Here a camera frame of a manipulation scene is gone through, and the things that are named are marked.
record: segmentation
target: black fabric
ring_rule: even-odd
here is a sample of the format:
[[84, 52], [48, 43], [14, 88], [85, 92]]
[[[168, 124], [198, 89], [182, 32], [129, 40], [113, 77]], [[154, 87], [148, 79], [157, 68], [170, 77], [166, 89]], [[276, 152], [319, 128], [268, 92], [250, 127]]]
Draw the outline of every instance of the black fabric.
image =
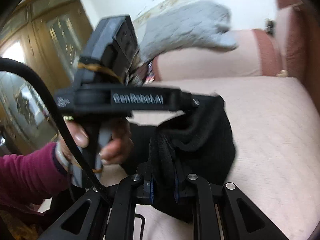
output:
[[163, 122], [150, 139], [149, 161], [157, 184], [174, 189], [173, 161], [179, 158], [193, 173], [222, 185], [235, 158], [232, 131], [222, 97], [199, 97], [192, 112]]
[[235, 158], [232, 131], [220, 96], [198, 96], [198, 109], [163, 122], [158, 127], [131, 124], [133, 151], [122, 167], [134, 174], [139, 163], [150, 162], [156, 181], [153, 207], [177, 219], [192, 221], [191, 205], [178, 206], [174, 160], [195, 174], [223, 185]]

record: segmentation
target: metal pin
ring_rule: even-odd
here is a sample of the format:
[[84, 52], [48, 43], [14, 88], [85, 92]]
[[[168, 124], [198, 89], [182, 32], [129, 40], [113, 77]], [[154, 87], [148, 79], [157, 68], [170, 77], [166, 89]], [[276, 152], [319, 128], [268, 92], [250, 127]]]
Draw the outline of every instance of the metal pin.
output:
[[229, 182], [226, 184], [226, 188], [229, 190], [234, 190], [236, 188], [236, 185], [233, 184], [232, 182]]
[[188, 179], [196, 180], [196, 179], [198, 179], [198, 176], [196, 174], [194, 174], [194, 173], [191, 173], [191, 174], [188, 175]]
[[200, 105], [200, 102], [199, 102], [198, 99], [195, 99], [195, 98], [194, 98], [194, 99], [193, 99], [193, 102], [195, 103], [196, 106], [199, 106], [199, 105]]
[[139, 174], [133, 174], [133, 175], [131, 176], [131, 179], [132, 179], [133, 181], [137, 181], [137, 180], [140, 180], [140, 179], [141, 179], [141, 176], [140, 176]]

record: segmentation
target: finger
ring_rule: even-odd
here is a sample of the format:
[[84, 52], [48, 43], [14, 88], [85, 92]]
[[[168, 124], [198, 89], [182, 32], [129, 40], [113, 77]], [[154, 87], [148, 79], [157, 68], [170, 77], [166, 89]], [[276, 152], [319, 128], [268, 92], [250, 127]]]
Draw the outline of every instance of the finger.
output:
[[133, 142], [129, 137], [114, 139], [106, 145], [100, 152], [101, 159], [111, 161], [117, 156], [123, 156], [126, 159], [133, 147]]
[[66, 159], [70, 161], [72, 154], [63, 139], [60, 140], [60, 150], [64, 154]]
[[76, 145], [82, 148], [87, 147], [89, 144], [89, 137], [87, 136], [81, 125], [72, 121], [68, 121], [66, 122], [66, 124]]
[[110, 160], [121, 154], [122, 140], [119, 138], [113, 139], [100, 151], [100, 157], [104, 160]]
[[107, 161], [107, 160], [102, 160], [102, 164], [103, 165], [110, 165], [110, 164], [121, 164], [124, 162], [124, 160], [126, 159], [125, 156], [123, 155], [118, 155], [114, 158], [112, 158], [111, 160]]
[[112, 138], [122, 138], [126, 135], [131, 137], [130, 124], [126, 118], [114, 118], [111, 120]]

